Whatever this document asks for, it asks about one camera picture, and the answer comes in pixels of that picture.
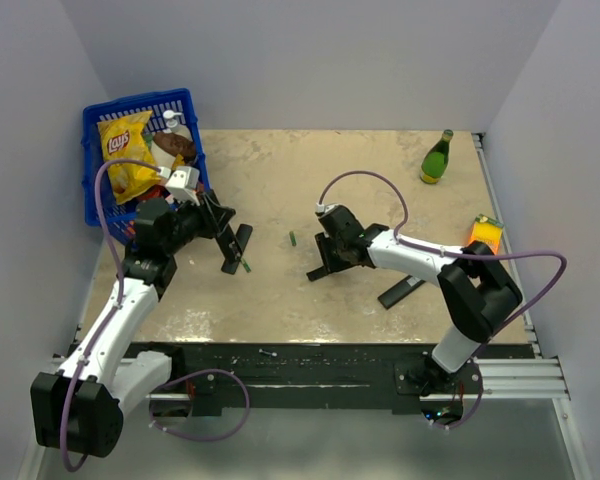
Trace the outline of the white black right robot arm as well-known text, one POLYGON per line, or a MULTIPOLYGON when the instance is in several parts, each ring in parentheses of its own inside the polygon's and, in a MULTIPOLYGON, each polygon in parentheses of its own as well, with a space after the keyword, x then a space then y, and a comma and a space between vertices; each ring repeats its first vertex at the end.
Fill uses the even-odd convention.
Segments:
POLYGON ((309 272, 309 280, 362 266, 404 273, 441 290, 452 326, 425 369, 436 392, 449 392, 460 382, 460 369, 522 302, 514 280, 481 242, 436 246, 384 225, 364 228, 341 204, 319 204, 316 216, 323 228, 316 236, 323 266, 309 272))

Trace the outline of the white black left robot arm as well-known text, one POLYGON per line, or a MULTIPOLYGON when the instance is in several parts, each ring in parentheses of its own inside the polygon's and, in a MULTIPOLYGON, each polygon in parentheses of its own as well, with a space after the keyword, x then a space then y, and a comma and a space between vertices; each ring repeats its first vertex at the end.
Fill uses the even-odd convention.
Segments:
POLYGON ((175 354, 142 353, 121 364, 136 331, 171 283, 176 253, 196 238, 213 239, 222 270, 236 270, 243 247, 230 221, 236 212, 202 192, 172 207, 152 198, 136 209, 135 236, 101 314, 78 347, 54 373, 41 372, 31 388, 36 441, 65 453, 106 457, 121 435, 124 419, 158 386, 180 390, 187 368, 175 354))

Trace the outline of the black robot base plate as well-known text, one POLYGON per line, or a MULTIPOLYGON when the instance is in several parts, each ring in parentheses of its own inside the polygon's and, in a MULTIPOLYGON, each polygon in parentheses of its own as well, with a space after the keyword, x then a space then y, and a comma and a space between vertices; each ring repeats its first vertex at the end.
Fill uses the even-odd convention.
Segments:
POLYGON ((256 344, 134 342, 132 359, 158 351, 173 360, 171 377, 202 372, 202 377, 166 388, 193 395, 194 416, 218 416, 225 408, 389 410, 418 414, 419 395, 452 396, 478 391, 475 369, 465 365, 437 386, 417 380, 430 344, 335 343, 256 344))

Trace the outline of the black battery cover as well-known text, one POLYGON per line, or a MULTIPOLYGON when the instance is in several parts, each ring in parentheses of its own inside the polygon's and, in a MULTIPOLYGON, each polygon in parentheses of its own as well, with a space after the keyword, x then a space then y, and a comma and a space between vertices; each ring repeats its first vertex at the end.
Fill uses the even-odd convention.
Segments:
POLYGON ((312 271, 306 273, 306 276, 310 282, 317 281, 321 278, 324 278, 327 275, 328 275, 328 272, 324 267, 320 267, 320 268, 317 268, 315 270, 312 270, 312 271))

